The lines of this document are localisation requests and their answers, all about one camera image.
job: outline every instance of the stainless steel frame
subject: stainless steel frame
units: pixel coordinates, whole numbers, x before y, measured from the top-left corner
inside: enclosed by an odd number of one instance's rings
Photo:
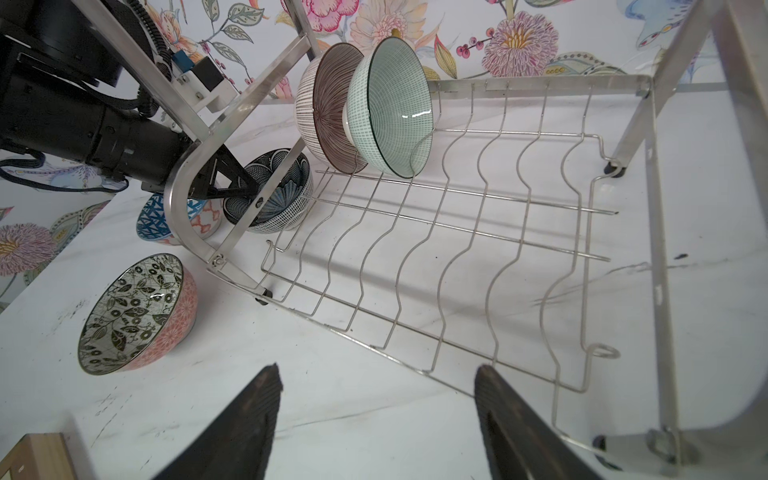
[[[201,119],[189,108],[179,94],[170,87],[166,79],[157,71],[153,63],[146,58],[142,50],[135,44],[129,35],[120,27],[120,25],[110,15],[109,11],[101,4],[99,0],[72,0],[83,12],[85,17],[91,22],[94,31],[101,37],[104,43],[118,55],[128,68],[129,72],[140,83],[142,83],[149,92],[159,101],[164,110],[181,125],[184,130],[197,142],[187,151],[179,160],[170,176],[165,190],[165,210],[168,223],[174,232],[174,235],[181,243],[192,253],[202,259],[208,270],[218,276],[222,281],[228,283],[239,290],[243,290],[259,300],[270,302],[298,316],[307,319],[323,328],[326,328],[344,338],[347,338],[358,345],[386,357],[400,365],[403,365],[418,374],[427,376],[435,381],[449,385],[445,380],[435,375],[435,366],[439,360],[440,347],[445,344],[459,349],[464,353],[476,356],[481,361],[491,362],[494,365],[504,366],[514,369],[518,372],[527,373],[537,379],[549,382],[554,388],[554,401],[551,410],[551,424],[560,434],[561,438],[573,445],[582,447],[591,452],[603,456],[605,459],[620,465],[625,469],[633,469],[642,472],[652,472],[656,474],[675,476],[680,474],[683,467],[688,468],[730,468],[735,464],[742,465],[745,462],[757,462],[763,458],[768,449],[768,382],[763,385],[763,389],[750,407],[745,410],[736,419],[725,425],[720,425],[711,429],[694,430],[682,432],[678,424],[678,404],[677,404],[677,383],[675,379],[674,367],[674,341],[672,338],[672,320],[670,318],[669,293],[667,288],[667,261],[666,249],[664,246],[664,217],[662,213],[661,189],[659,179],[659,160],[656,149],[656,131],[655,117],[664,106],[669,97],[675,92],[677,81],[689,65],[691,58],[701,46],[707,31],[710,27],[713,29],[720,57],[727,75],[728,86],[732,94],[733,103],[737,107],[737,114],[742,128],[744,143],[750,160],[753,165],[753,172],[760,199],[763,205],[763,211],[768,212],[768,59],[764,51],[765,45],[768,45],[768,16],[763,3],[760,0],[698,0],[689,12],[687,20],[680,27],[677,37],[668,50],[664,60],[658,68],[655,76],[651,79],[642,75],[611,75],[596,77],[553,77],[553,78],[489,78],[488,80],[458,80],[458,81],[437,81],[430,82],[430,87],[434,92],[442,114],[442,100],[450,98],[469,98],[472,108],[466,126],[463,129],[442,129],[438,128],[438,122],[435,123],[435,130],[432,134],[441,134],[442,132],[459,133],[456,138],[443,152],[442,162],[445,166],[445,155],[451,149],[452,145],[467,133],[488,134],[488,144],[502,135],[518,135],[531,137],[528,146],[520,153],[517,158],[517,174],[519,180],[528,187],[526,196],[512,195],[494,195],[488,193],[488,182],[485,182],[483,191],[475,191],[466,188],[457,188],[452,186],[451,178],[445,168],[446,181],[443,184],[429,184],[422,181],[416,182],[415,179],[403,181],[394,178],[384,178],[383,175],[370,177],[366,175],[346,175],[339,172],[326,170],[318,183],[321,187],[319,192],[311,199],[308,206],[308,213],[318,204],[332,204],[333,208],[327,217],[319,220],[309,231],[306,239],[303,241],[301,251],[298,253],[299,272],[294,278],[289,278],[276,273],[275,266],[282,259],[291,259],[292,255],[289,246],[296,239],[297,232],[303,231],[305,227],[310,228],[307,219],[310,215],[304,216],[296,232],[292,233],[288,244],[279,247],[280,239],[284,232],[281,232],[275,242],[269,241],[270,249],[262,262],[263,276],[261,280],[256,281],[250,275],[243,272],[240,268],[232,264],[229,260],[229,254],[235,244],[242,237],[250,222],[257,216],[260,208],[265,203],[264,200],[274,192],[275,187],[287,172],[290,165],[296,160],[298,153],[304,148],[304,143],[299,139],[291,149],[288,155],[288,161],[284,161],[280,168],[274,173],[270,181],[260,192],[260,195],[251,204],[250,209],[231,230],[224,242],[218,247],[212,247],[201,240],[192,230],[187,221],[186,201],[187,192],[191,186],[197,172],[205,165],[211,154],[220,147],[227,138],[242,124],[243,120],[253,109],[264,100],[269,91],[271,91],[277,82],[296,64],[296,62],[308,55],[314,58],[320,55],[317,40],[309,26],[308,19],[303,10],[301,0],[286,0],[286,6],[290,11],[291,18],[298,36],[288,47],[277,57],[277,59],[258,77],[258,79],[236,98],[224,113],[208,127]],[[469,128],[472,122],[473,106],[476,98],[504,98],[506,111],[507,99],[509,97],[541,97],[544,98],[541,109],[541,119],[545,115],[546,102],[548,98],[562,95],[583,95],[587,98],[584,108],[584,118],[586,118],[590,100],[601,94],[632,94],[640,97],[637,110],[627,126],[622,141],[619,143],[612,156],[607,156],[604,152],[602,137],[594,133],[588,133],[585,130],[584,120],[582,120],[581,131],[579,132],[547,132],[542,131],[541,122],[537,131],[505,131],[504,125],[498,130],[471,130]],[[563,204],[545,200],[538,200],[534,197],[530,186],[521,176],[519,164],[524,157],[525,151],[535,142],[547,137],[563,137],[574,140],[571,149],[563,156],[561,161],[561,176],[563,181],[576,193],[578,201],[576,204]],[[641,144],[645,145],[645,159],[647,171],[648,187],[648,206],[650,213],[650,241],[652,256],[652,279],[654,292],[654,325],[656,332],[657,346],[657,376],[660,418],[658,430],[640,433],[636,435],[622,435],[608,437],[605,442],[606,450],[596,449],[586,443],[572,439],[565,432],[557,427],[558,414],[558,393],[560,388],[572,392],[584,392],[589,387],[590,371],[593,357],[602,359],[616,359],[619,352],[613,347],[600,343],[587,344],[585,340],[587,305],[588,305],[588,281],[583,282],[582,304],[581,304],[581,348],[585,354],[583,381],[580,385],[570,385],[563,382],[560,378],[560,363],[552,348],[549,346],[547,329],[545,326],[547,303],[552,290],[565,278],[572,275],[575,271],[577,262],[584,262],[584,279],[589,278],[589,263],[592,260],[609,260],[607,257],[591,252],[591,228],[592,217],[595,214],[612,215],[613,210],[595,209],[594,193],[595,185],[607,177],[617,174],[620,169],[616,169],[612,175],[603,175],[592,180],[590,191],[587,197],[587,206],[583,205],[583,196],[577,188],[569,182],[565,174],[563,165],[574,148],[583,144],[585,141],[597,141],[598,153],[600,157],[612,163],[614,166],[626,167],[634,156]],[[477,158],[477,170],[480,177],[485,180],[481,168],[481,157],[483,151],[479,152]],[[346,184],[341,194],[335,199],[323,197],[323,192],[333,177],[345,177]],[[371,184],[376,182],[367,205],[364,207],[349,201],[343,201],[344,195],[350,184]],[[381,209],[371,208],[374,195],[383,184],[400,184],[407,186],[407,191],[396,213]],[[429,218],[415,217],[413,215],[403,214],[403,205],[409,193],[416,190],[437,190],[442,192],[442,199],[437,208],[432,211],[434,215]],[[479,208],[474,228],[461,227],[443,221],[438,222],[439,214],[447,194],[466,195],[479,197],[481,206]],[[506,200],[509,202],[525,204],[525,219],[519,238],[485,232],[480,229],[480,218],[482,216],[483,205],[487,199]],[[528,221],[528,212],[531,205],[541,207],[550,207],[574,211],[576,218],[576,230],[573,235],[573,248],[562,248],[545,245],[542,243],[533,243],[526,240],[526,224]],[[333,249],[327,259],[326,268],[329,272],[328,283],[324,290],[318,290],[310,286],[303,285],[299,279],[302,273],[301,265],[303,262],[304,247],[310,238],[317,231],[321,224],[330,219],[336,211],[358,210],[360,218],[357,223],[343,232],[334,243]],[[350,231],[355,229],[363,222],[366,215],[378,215],[383,220],[393,218],[392,228],[377,239],[368,249],[371,249],[392,229],[396,223],[418,222],[429,225],[427,237],[415,244],[412,249],[402,258],[398,276],[394,285],[394,293],[397,295],[399,310],[392,317],[385,313],[375,311],[374,309],[361,306],[365,296],[363,271],[366,266],[368,254],[359,266],[358,276],[360,279],[360,297],[357,301],[348,301],[338,296],[329,294],[329,285],[331,284],[330,268],[333,262],[333,255],[339,242]],[[581,232],[581,215],[586,214],[585,233]],[[426,242],[433,234],[440,234],[443,231],[460,231],[469,233],[468,246],[459,255],[454,257],[442,272],[438,284],[437,307],[440,310],[442,321],[442,332],[437,335],[423,329],[410,326],[401,321],[402,304],[400,303],[400,273],[403,265],[409,260],[411,254]],[[462,345],[452,339],[445,338],[445,315],[442,312],[442,299],[440,289],[442,287],[442,278],[445,276],[454,260],[459,258],[465,252],[472,248],[472,243],[476,237],[484,237],[498,242],[510,242],[517,244],[517,255],[509,263],[505,264],[496,274],[485,298],[485,317],[489,332],[493,335],[495,341],[495,350],[491,353],[480,352],[469,346]],[[553,283],[544,294],[541,300],[539,311],[539,327],[541,338],[551,355],[555,365],[554,378],[531,371],[522,366],[506,362],[498,358],[498,339],[496,338],[492,314],[488,309],[488,298],[491,296],[495,286],[496,278],[507,268],[516,263],[520,257],[523,247],[525,250],[545,249],[568,255],[571,258],[571,269],[567,275]],[[264,295],[265,289],[263,282],[266,279],[280,281],[288,284],[287,292],[282,298],[272,299]],[[292,292],[302,291],[318,296],[318,300],[310,311],[300,311],[288,306],[286,301]],[[319,321],[315,316],[322,302],[328,301],[345,308],[352,309],[346,327],[329,326]],[[374,318],[389,323],[389,330],[385,338],[378,346],[372,346],[368,343],[356,339],[351,334],[352,324],[358,313],[365,313]],[[435,353],[425,366],[410,365],[401,359],[396,358],[386,352],[390,347],[392,332],[396,329],[406,329],[422,336],[430,342],[435,343]],[[733,453],[738,451],[738,458]]]

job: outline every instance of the metal wire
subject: metal wire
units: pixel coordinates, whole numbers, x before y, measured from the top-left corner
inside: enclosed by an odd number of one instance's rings
[[[496,367],[496,362],[498,361],[498,339],[496,338],[496,332],[493,330],[493,322],[491,321],[491,312],[488,307],[489,303],[491,302],[491,291],[493,291],[493,286],[496,284],[496,280],[504,273],[510,266],[517,263],[518,260],[520,260],[520,253],[523,249],[523,243],[525,243],[525,228],[528,225],[528,212],[531,209],[531,192],[533,191],[531,189],[531,185],[528,184],[525,180],[523,180],[523,176],[520,173],[520,160],[523,158],[523,154],[530,148],[531,145],[535,144],[539,138],[541,138],[541,127],[544,125],[544,111],[547,109],[547,96],[549,94],[549,86],[547,86],[545,92],[544,92],[544,102],[541,105],[541,116],[538,120],[538,132],[539,135],[536,135],[536,138],[534,138],[529,144],[525,145],[523,147],[522,151],[520,151],[520,154],[518,155],[518,161],[515,163],[515,171],[518,174],[518,178],[520,181],[525,185],[526,188],[528,188],[528,196],[526,197],[525,202],[525,215],[523,215],[523,227],[520,231],[520,242],[518,243],[518,253],[515,255],[515,258],[512,259],[511,262],[504,265],[493,277],[493,280],[491,280],[491,284],[488,285],[488,291],[485,293],[485,320],[488,322],[488,328],[493,333],[493,340],[494,340],[494,349],[493,349],[493,360],[492,365]]]
[[[589,110],[589,104],[592,100],[592,91],[590,89],[589,97],[587,98],[587,104],[584,106],[584,114],[581,116],[581,138],[579,141],[572,145],[568,151],[565,152],[565,155],[563,155],[563,160],[560,162],[560,175],[563,178],[563,181],[566,185],[568,185],[568,188],[573,190],[578,198],[578,210],[576,213],[576,233],[574,235],[574,250],[578,251],[578,244],[581,240],[579,234],[581,231],[581,192],[579,189],[574,187],[574,185],[569,181],[568,176],[565,174],[565,161],[568,159],[568,155],[571,154],[573,150],[576,149],[579,145],[584,143],[584,130],[586,128],[587,123],[587,111]],[[595,180],[592,180],[590,191],[593,190]],[[541,304],[539,306],[539,313],[538,313],[538,325],[539,329],[541,330],[541,339],[544,340],[544,345],[547,347],[547,351],[549,352],[549,356],[552,358],[552,362],[554,363],[554,393],[552,396],[552,410],[551,410],[551,424],[552,428],[555,429],[559,434],[561,435],[567,435],[565,432],[561,431],[558,426],[558,404],[559,404],[559,397],[560,397],[560,375],[561,375],[561,365],[560,361],[558,360],[557,355],[555,355],[554,350],[552,349],[551,344],[549,343],[549,338],[547,337],[547,330],[544,327],[544,313],[547,306],[547,301],[549,300],[549,296],[552,294],[552,291],[557,287],[560,283],[562,283],[563,280],[567,279],[573,273],[576,271],[576,263],[578,262],[578,256],[573,255],[571,260],[571,269],[563,276],[555,280],[553,284],[549,286],[547,289],[547,292],[544,294],[544,296],[541,299]],[[582,334],[584,334],[584,324],[582,323]],[[591,357],[593,354],[595,354],[599,350],[600,356],[602,358],[609,358],[609,359],[615,359],[619,357],[618,350],[614,349],[613,347],[601,344],[601,343],[595,343],[590,345],[585,352],[587,353],[587,361],[584,365],[584,383],[582,385],[582,388],[586,390],[587,387],[589,387],[589,367],[591,366]]]
[[[478,82],[477,85],[480,88],[482,88],[482,83]],[[452,348],[455,348],[458,351],[471,354],[475,356],[477,359],[479,359],[480,361],[489,362],[493,366],[509,368],[514,371],[522,372],[524,374],[533,376],[536,379],[549,382],[554,387],[554,397],[553,397],[552,412],[551,412],[551,422],[553,427],[557,430],[558,434],[564,440],[570,443],[573,443],[574,445],[579,445],[588,450],[592,450],[592,448],[589,447],[588,445],[585,445],[583,443],[580,443],[576,440],[571,439],[570,437],[567,436],[567,434],[562,432],[557,427],[557,413],[558,413],[560,390],[566,389],[570,392],[575,392],[575,393],[586,392],[591,382],[591,368],[592,368],[592,361],[594,357],[615,359],[615,358],[618,358],[620,355],[616,349],[608,345],[604,345],[603,343],[587,343],[589,262],[591,260],[602,260],[602,261],[610,260],[605,256],[592,252],[591,234],[592,234],[593,215],[600,214],[600,215],[612,216],[617,214],[617,211],[615,210],[594,208],[594,196],[596,191],[595,187],[599,180],[613,177],[614,175],[620,173],[620,170],[616,169],[610,175],[601,175],[591,180],[589,197],[588,197],[588,205],[583,205],[584,198],[582,193],[579,191],[579,189],[576,188],[574,183],[571,181],[571,179],[567,176],[565,172],[565,163],[568,160],[569,156],[571,155],[571,152],[573,152],[573,150],[575,150],[580,145],[584,144],[585,140],[588,138],[594,138],[598,141],[599,155],[601,158],[606,158],[603,152],[602,137],[600,137],[599,135],[586,133],[586,119],[587,119],[587,114],[589,112],[590,103],[592,100],[592,92],[591,91],[589,92],[586,105],[584,106],[584,110],[582,111],[581,132],[577,134],[571,134],[571,133],[561,134],[557,132],[543,131],[548,99],[550,98],[550,91],[548,86],[542,89],[543,101],[541,104],[541,112],[539,114],[539,119],[538,119],[539,120],[538,129],[534,132],[507,131],[504,129],[505,121],[507,119],[508,107],[509,107],[508,105],[509,95],[506,94],[506,92],[504,95],[505,99],[504,99],[504,105],[503,105],[503,112],[501,115],[500,125],[498,126],[498,129],[493,131],[480,131],[476,129],[475,130],[471,129],[470,127],[472,125],[472,122],[475,116],[476,96],[475,96],[474,84],[472,85],[471,90],[468,93],[468,99],[470,100],[469,113],[463,129],[440,128],[439,122],[442,118],[443,106],[442,106],[442,101],[440,99],[439,92],[437,96],[438,96],[438,104],[439,104],[439,115],[437,116],[437,119],[435,121],[435,126],[432,129],[432,131],[428,135],[424,136],[419,141],[419,143],[417,143],[417,145],[412,149],[410,162],[413,168],[414,167],[413,158],[414,158],[415,150],[427,138],[437,135],[438,133],[441,133],[441,132],[457,132],[458,135],[453,139],[451,139],[450,142],[448,142],[447,146],[445,147],[445,150],[441,152],[442,153],[441,169],[442,169],[442,173],[445,175],[445,183],[440,184],[438,182],[435,182],[430,184],[423,181],[416,181],[414,177],[404,180],[404,179],[398,179],[394,177],[385,177],[384,174],[379,174],[378,176],[370,176],[365,174],[342,174],[340,172],[330,171],[328,169],[326,169],[325,171],[322,171],[323,178],[318,183],[318,185],[321,185],[323,183],[323,179],[327,178],[327,180],[325,184],[322,186],[322,188],[319,189],[318,193],[316,193],[313,197],[311,197],[312,203],[308,208],[308,210],[313,209],[317,204],[328,204],[331,206],[329,213],[327,213],[326,215],[324,215],[322,218],[318,220],[307,220],[307,218],[310,217],[309,214],[307,214],[302,219],[296,231],[293,232],[293,234],[291,235],[290,239],[287,242],[287,245],[283,247],[278,247],[278,245],[280,244],[280,239],[281,239],[281,236],[283,235],[283,232],[280,232],[280,235],[278,235],[274,243],[271,240],[267,241],[268,244],[270,245],[270,248],[268,249],[267,254],[264,257],[264,260],[262,261],[261,270],[264,273],[262,282],[265,281],[266,278],[272,278],[280,282],[284,282],[287,284],[286,291],[280,296],[276,296],[276,298],[274,299],[267,299],[265,297],[260,297],[259,294],[253,291],[252,289],[245,289],[245,290],[249,291],[249,293],[253,294],[257,298],[261,298],[262,300],[268,301],[270,303],[274,303],[278,306],[281,306],[282,308],[286,308],[290,310],[292,313],[295,313],[296,315],[299,315],[305,319],[308,319],[313,323],[318,323],[323,327],[330,329],[334,333],[337,333],[343,336],[344,338],[351,339],[353,342],[361,346],[364,346],[367,349],[375,351],[380,355],[383,355],[384,357],[391,359],[392,361],[395,361],[400,365],[404,365],[407,368],[413,371],[416,371],[421,375],[428,376],[429,378],[432,378],[432,379],[436,379],[437,381],[443,384],[449,384],[449,383],[446,383],[445,380],[435,376],[435,369],[438,365],[439,359],[441,358],[441,349],[443,347],[443,344],[451,346]],[[462,139],[468,138],[468,135],[473,133],[474,134],[492,134],[492,137],[490,137],[488,141],[485,142],[482,149],[478,152],[478,156],[475,160],[475,169],[478,172],[478,176],[484,183],[484,187],[482,190],[472,190],[467,187],[453,186],[452,185],[453,180],[451,178],[451,174],[449,173],[448,161],[461,160],[460,156],[449,155],[453,151],[453,147],[459,141],[461,141]],[[486,158],[488,149],[500,137],[504,135],[509,135],[509,134],[531,135],[533,137],[520,150],[515,162],[515,173],[518,179],[520,180],[520,182],[522,183],[522,185],[526,189],[525,194],[523,195],[512,195],[507,192],[493,193],[493,194],[489,193],[489,190],[490,190],[490,185],[488,181],[489,176],[484,172],[484,166],[486,166],[486,162],[489,161]],[[568,188],[576,194],[577,201],[575,203],[570,204],[568,202],[549,201],[549,200],[542,200],[541,198],[538,198],[538,199],[535,198],[535,192],[533,191],[532,186],[530,185],[528,180],[524,178],[521,172],[522,161],[526,153],[531,151],[531,147],[536,142],[541,141],[541,139],[545,137],[568,137],[568,138],[574,138],[576,140],[575,143],[571,145],[568,148],[568,150],[565,152],[560,162],[561,178],[563,179],[565,184],[568,186]],[[326,193],[328,191],[326,190],[326,188],[328,187],[331,179],[333,179],[334,177],[346,177],[346,179],[344,180],[343,185],[339,184],[339,188],[334,190],[335,193],[328,194]],[[373,184],[373,189],[371,190],[370,195],[366,194],[367,197],[365,196],[357,197],[355,194],[348,193],[350,191],[353,191],[352,183],[367,184],[369,182],[374,182],[374,184]],[[380,192],[382,191],[380,187],[382,184],[402,185],[405,187],[405,192],[402,194],[402,196],[398,198],[398,200],[395,203],[393,203],[391,207],[387,207],[390,210],[383,210],[381,207],[380,208],[372,207],[374,204],[373,202],[375,198],[377,196],[382,196],[380,195]],[[429,208],[429,210],[432,212],[432,214],[429,215],[429,218],[415,217],[413,215],[406,215],[403,213],[406,208],[406,202],[408,202],[409,195],[414,191],[413,187],[427,190],[427,191],[436,190],[440,192],[440,199],[439,199],[439,202],[437,203],[437,207]],[[471,228],[463,227],[455,224],[438,221],[441,214],[443,213],[443,209],[445,207],[445,199],[448,196],[448,193],[456,194],[458,196],[479,197],[480,202],[479,202],[477,212],[476,214],[474,212],[472,214],[474,215],[473,227]],[[355,200],[354,202],[352,202],[350,200],[347,200],[346,197],[354,198]],[[509,237],[509,236],[501,235],[498,233],[492,233],[492,232],[480,230],[480,221],[483,218],[483,215],[484,215],[483,212],[486,206],[486,199],[488,198],[525,204],[525,212],[522,217],[522,222],[520,226],[521,231],[520,231],[519,238]],[[544,243],[538,243],[538,242],[533,242],[528,240],[527,237],[530,236],[529,220],[531,216],[531,205],[562,209],[566,211],[573,211],[576,213],[575,231],[573,232],[572,236],[571,234],[568,234],[568,236],[573,239],[572,248],[555,247],[552,245],[547,245]],[[315,263],[318,263],[319,266],[321,266],[324,269],[325,271],[324,277],[326,280],[325,284],[324,285],[320,284],[314,287],[314,286],[308,285],[306,281],[300,282],[299,280],[305,271],[304,263],[308,261],[308,256],[307,256],[308,246],[315,243],[314,240],[315,240],[315,236],[317,235],[317,232],[322,230],[319,227],[321,225],[324,225],[330,218],[332,218],[339,210],[342,210],[342,209],[348,210],[348,211],[358,210],[360,211],[360,215],[357,217],[357,220],[355,221],[355,223],[347,227],[341,233],[341,235],[337,239],[335,239],[333,245],[329,249],[328,254],[320,253],[319,257],[314,256],[312,257],[312,260],[311,260]],[[586,231],[584,235],[584,250],[580,251],[579,247],[581,244],[582,212],[586,213]],[[333,284],[333,278],[334,278],[334,275],[332,275],[332,269],[334,266],[341,267],[341,264],[338,263],[335,258],[335,254],[339,250],[339,245],[343,241],[347,243],[351,241],[349,239],[350,238],[349,234],[354,232],[356,229],[360,227],[360,225],[367,218],[369,213],[376,214],[376,216],[381,218],[391,217],[392,222],[388,225],[386,231],[378,235],[378,237],[372,243],[368,244],[367,250],[365,250],[365,253],[362,257],[362,261],[359,261],[359,264],[357,263],[353,264],[353,269],[349,273],[347,273],[347,275],[349,275],[349,277],[351,278],[354,278],[356,283],[359,285],[359,295],[353,300],[350,298],[342,298],[340,295],[337,295],[337,294],[330,294],[329,288]],[[381,246],[382,242],[388,236],[392,235],[392,232],[394,232],[394,230],[400,224],[401,219],[410,220],[411,223],[423,223],[423,224],[429,225],[429,228],[425,236],[420,238],[412,247],[410,247],[410,249],[407,251],[405,256],[399,262],[397,272],[394,278],[394,294],[397,302],[397,310],[394,313],[394,315],[390,316],[390,315],[384,314],[380,309],[381,307],[363,305],[366,300],[366,288],[369,287],[369,281],[367,280],[367,277],[365,275],[366,265],[368,263],[368,260],[371,257],[372,252],[377,248],[377,246]],[[455,254],[447,262],[447,264],[444,265],[444,268],[442,269],[442,272],[439,277],[438,285],[437,285],[437,291],[436,291],[437,293],[436,304],[438,307],[439,316],[437,316],[435,320],[439,321],[438,328],[437,328],[439,331],[430,332],[424,328],[420,328],[420,327],[413,326],[403,322],[405,309],[403,306],[402,297],[404,294],[403,280],[406,277],[404,273],[406,270],[406,265],[409,263],[409,261],[412,261],[414,257],[416,257],[415,253],[418,253],[419,249],[422,249],[427,242],[435,238],[435,232],[439,230],[439,229],[436,229],[436,227],[443,227],[443,229],[447,231],[466,232],[469,235],[466,240],[467,243],[465,248],[459,251],[457,254]],[[303,238],[303,242],[301,243],[300,246],[296,245],[294,247],[295,249],[292,249],[292,245],[294,245],[294,243],[296,242],[296,239],[299,238],[297,236],[298,232],[299,230],[302,230],[302,229],[307,229],[308,234]],[[476,237],[484,237],[484,238],[493,239],[493,240],[508,241],[508,242],[517,244],[517,248],[515,249],[514,256],[511,259],[507,260],[503,266],[500,266],[498,268],[498,271],[496,271],[494,276],[491,278],[488,288],[485,290],[485,304],[484,304],[482,315],[485,318],[484,328],[488,328],[490,337],[493,339],[492,352],[490,351],[490,349],[488,350],[488,352],[486,352],[486,351],[482,351],[482,349],[472,348],[466,345],[461,340],[446,338],[447,325],[448,325],[448,321],[446,319],[447,312],[445,310],[446,297],[444,292],[445,285],[446,285],[446,278],[448,276],[449,271],[451,271],[451,269],[455,267],[457,260],[460,259],[463,255],[467,254],[467,252],[469,252],[473,248]],[[539,330],[540,330],[541,338],[543,339],[545,347],[550,357],[552,358],[552,361],[555,366],[554,376],[548,376],[541,372],[535,372],[534,370],[526,368],[525,366],[518,365],[513,362],[509,362],[504,358],[500,358],[500,351],[502,351],[502,345],[496,332],[496,329],[498,328],[497,322],[499,321],[499,319],[495,318],[495,315],[492,312],[492,300],[495,298],[495,295],[499,294],[499,284],[500,284],[499,280],[504,276],[505,272],[507,272],[511,267],[513,267],[521,259],[523,251],[531,248],[565,253],[569,255],[571,258],[570,269],[568,270],[567,273],[565,273],[564,275],[560,276],[557,280],[555,280],[549,286],[549,288],[547,288],[546,293],[544,294],[544,296],[540,301],[539,309],[538,309]],[[299,265],[298,265],[297,273],[291,273],[286,275],[283,273],[276,272],[275,268],[276,268],[276,265],[279,263],[278,254],[283,257],[292,257],[292,258],[298,257]],[[584,352],[584,365],[583,365],[584,370],[583,370],[583,376],[581,377],[581,381],[579,383],[569,384],[567,382],[564,382],[563,379],[561,378],[561,362],[551,347],[550,339],[548,337],[548,331],[545,328],[545,319],[546,319],[546,312],[547,312],[546,309],[547,309],[549,300],[551,298],[552,292],[566,278],[573,275],[579,258],[584,259],[584,282],[582,287],[582,298],[581,298],[581,332],[580,332],[580,339],[579,339],[580,347]],[[316,295],[316,301],[313,300],[313,304],[311,303],[304,310],[299,310],[297,308],[289,308],[287,302],[290,298],[292,298],[290,296],[291,293],[296,290],[302,290],[306,293]],[[341,326],[338,326],[338,324],[331,325],[329,323],[325,323],[316,318],[321,304],[326,300],[329,300],[339,306],[349,309],[349,317],[346,318],[346,322],[343,323]],[[374,319],[380,319],[380,320],[389,322],[389,328],[386,330],[386,336],[382,335],[381,342],[379,343],[363,342],[361,339],[355,339],[351,336],[349,332],[352,330],[354,321],[359,316],[359,313],[364,313],[368,316],[371,316]],[[391,348],[392,344],[394,343],[394,340],[393,340],[395,338],[394,332],[397,330],[397,327],[402,327],[403,329],[411,333],[420,335],[424,339],[435,342],[434,350],[432,351],[431,347],[428,349],[428,351],[431,352],[430,353],[431,359],[426,360],[425,365],[419,366],[414,364],[413,362],[406,362],[402,358],[397,358],[394,355],[385,353],[385,351],[388,348]],[[467,393],[465,389],[459,388],[452,383],[450,383],[450,386],[457,389],[458,391]]]

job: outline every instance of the wooden block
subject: wooden block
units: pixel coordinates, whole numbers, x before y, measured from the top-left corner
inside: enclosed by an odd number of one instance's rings
[[[0,462],[0,480],[77,480],[61,433],[28,433]]]

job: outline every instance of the ceramic bowl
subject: ceramic bowl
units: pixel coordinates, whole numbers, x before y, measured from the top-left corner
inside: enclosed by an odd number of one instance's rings
[[[337,43],[315,58],[304,71],[293,114],[301,138],[310,151],[345,174],[354,174],[367,163],[349,142],[342,124],[349,82],[362,60],[360,50]]]
[[[360,62],[343,122],[369,164],[403,178],[421,172],[432,147],[432,99],[422,65],[407,43],[385,38]]]
[[[197,286],[169,253],[147,257],[107,288],[85,320],[78,360],[86,373],[105,375],[148,365],[192,329]]]
[[[187,200],[187,215],[192,229],[200,238],[208,238],[221,225],[221,199]],[[181,242],[170,232],[165,221],[163,194],[153,194],[141,209],[136,220],[136,234],[148,242],[160,242],[166,245],[181,245]]]
[[[270,179],[272,172],[288,155],[289,148],[265,153],[245,166],[245,171],[259,184],[259,191]],[[248,227],[254,233],[276,233],[295,227],[302,219],[313,192],[312,172],[306,155],[299,154],[297,162],[288,170],[259,215]],[[224,200],[224,216],[232,224],[243,217],[253,197],[229,197]]]

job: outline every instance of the floral wallpaper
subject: floral wallpaper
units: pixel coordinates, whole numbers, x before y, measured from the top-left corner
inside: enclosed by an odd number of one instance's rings
[[[193,60],[209,55],[241,91],[295,36],[284,0],[144,1],[175,48]],[[650,74],[693,0],[517,0],[509,9],[504,0],[302,3],[321,48],[347,41],[369,54],[395,35],[428,78],[448,79]],[[681,81],[722,81],[719,68],[708,38]],[[294,68],[272,96],[291,98],[302,72]]]
[[[0,159],[15,155],[0,151]],[[66,188],[104,183],[93,167],[47,156],[38,169],[3,169]],[[111,194],[37,190],[0,180],[0,313],[109,203]]]

